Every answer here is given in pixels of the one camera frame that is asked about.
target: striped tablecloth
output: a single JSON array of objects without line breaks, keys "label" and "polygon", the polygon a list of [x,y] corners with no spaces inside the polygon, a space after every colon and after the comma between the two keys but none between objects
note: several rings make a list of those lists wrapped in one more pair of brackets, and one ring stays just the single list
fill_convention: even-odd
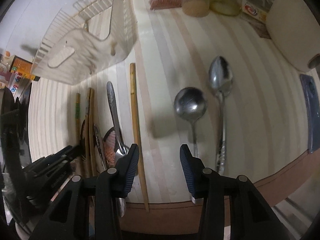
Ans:
[{"label": "striped tablecloth", "polygon": [[[271,40],[260,38],[240,17],[213,12],[192,18],[180,8],[150,11],[148,0],[130,0],[139,38],[123,62],[99,72],[76,86],[41,78],[32,86],[29,141],[32,160],[76,143],[75,101],[81,93],[84,119],[86,90],[95,90],[95,123],[101,133],[112,127],[106,93],[115,88],[124,141],[133,143],[129,64],[137,65],[137,89],[142,152],[150,203],[190,200],[179,160],[179,148],[190,149],[190,125],[173,110],[175,95],[187,86],[204,91],[208,110],[197,122],[200,158],[214,168],[218,101],[207,86],[210,63],[224,56],[234,84],[226,99],[227,163],[225,175],[247,175],[256,182],[282,169],[307,150],[308,120],[299,72]],[[89,23],[89,31],[105,35],[103,14]],[[320,91],[315,70],[309,72]],[[139,178],[128,202],[142,203]]]}]

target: logo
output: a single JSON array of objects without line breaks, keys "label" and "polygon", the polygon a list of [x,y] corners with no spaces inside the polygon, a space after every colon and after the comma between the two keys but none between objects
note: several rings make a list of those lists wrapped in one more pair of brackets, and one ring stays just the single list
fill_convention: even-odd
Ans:
[{"label": "logo", "polygon": [[257,15],[258,15],[257,10],[256,10],[255,8],[251,7],[250,5],[246,4],[246,5],[244,6],[244,8],[245,8],[246,11],[247,11],[248,13],[250,13],[251,15],[253,15],[253,16],[257,16]]}]

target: table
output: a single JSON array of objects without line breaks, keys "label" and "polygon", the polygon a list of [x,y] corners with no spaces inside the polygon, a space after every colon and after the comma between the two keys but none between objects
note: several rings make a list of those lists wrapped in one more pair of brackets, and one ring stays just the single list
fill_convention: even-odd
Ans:
[{"label": "table", "polygon": [[[203,90],[208,110],[197,122],[196,132],[200,158],[205,166],[214,168],[219,111],[218,101],[207,86],[207,73],[212,60],[222,55],[234,74],[233,90],[226,98],[228,152],[224,175],[248,176],[270,205],[298,188],[320,162],[320,153],[307,152],[308,119],[300,72],[272,41],[260,38],[240,17],[210,12],[207,17],[192,18],[180,8],[150,11],[148,0],[129,1],[139,35],[126,60],[76,86],[44,78],[33,83],[29,106],[32,160],[76,143],[76,93],[81,93],[83,120],[88,87],[96,92],[95,123],[103,134],[112,127],[107,81],[115,88],[124,141],[127,145],[133,143],[129,64],[136,62],[142,151],[151,211],[146,214],[143,210],[136,176],[127,198],[122,229],[153,234],[196,232],[201,207],[189,201],[179,160],[181,144],[193,148],[191,128],[175,115],[172,106],[180,89],[193,86]],[[99,17],[103,15],[89,23],[89,31],[97,36],[105,35],[107,26]],[[320,91],[316,71],[308,74],[313,76]]]}]

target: brown table edge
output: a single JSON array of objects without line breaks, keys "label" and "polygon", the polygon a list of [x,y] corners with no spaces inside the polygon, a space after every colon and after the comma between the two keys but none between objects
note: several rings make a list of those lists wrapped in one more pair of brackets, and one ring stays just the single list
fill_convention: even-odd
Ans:
[{"label": "brown table edge", "polygon": [[[304,152],[275,174],[254,183],[270,206],[274,206],[297,190],[319,167],[320,149]],[[146,213],[143,203],[127,203],[120,220],[122,230],[160,235],[193,234],[198,232],[201,205],[191,201],[150,204]],[[229,201],[225,197],[225,225],[230,225]]]}]

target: round spoon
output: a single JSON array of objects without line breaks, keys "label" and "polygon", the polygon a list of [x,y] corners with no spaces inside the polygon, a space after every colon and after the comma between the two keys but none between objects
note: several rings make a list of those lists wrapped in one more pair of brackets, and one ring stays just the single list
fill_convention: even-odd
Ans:
[{"label": "round spoon", "polygon": [[194,156],[199,158],[195,123],[207,110],[207,101],[201,90],[187,87],[179,91],[174,99],[174,110],[182,119],[190,122],[192,129]]},{"label": "round spoon", "polygon": [[226,119],[224,99],[229,95],[232,88],[232,71],[222,56],[217,56],[211,63],[209,69],[209,84],[212,93],[219,99],[220,103],[220,138],[216,157],[216,171],[222,175],[226,159]]}]

